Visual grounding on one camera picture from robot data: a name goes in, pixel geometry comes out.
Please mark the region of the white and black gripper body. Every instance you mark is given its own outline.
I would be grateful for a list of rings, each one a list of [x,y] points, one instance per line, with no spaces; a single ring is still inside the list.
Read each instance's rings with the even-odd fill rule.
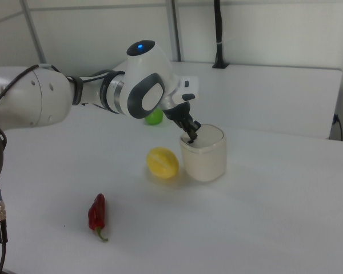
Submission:
[[[196,76],[175,75],[162,98],[162,110],[169,120],[178,126],[189,126],[190,101],[198,98],[199,80]]]

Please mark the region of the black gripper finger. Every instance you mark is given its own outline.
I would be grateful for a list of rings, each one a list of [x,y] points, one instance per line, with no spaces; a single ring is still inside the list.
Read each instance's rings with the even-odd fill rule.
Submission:
[[[188,123],[189,123],[189,129],[188,129],[189,135],[196,135],[198,129],[201,127],[201,124],[198,121],[193,120],[192,118],[188,120]]]
[[[193,143],[197,138],[198,122],[187,122],[182,124],[182,129],[187,133],[188,143]]]

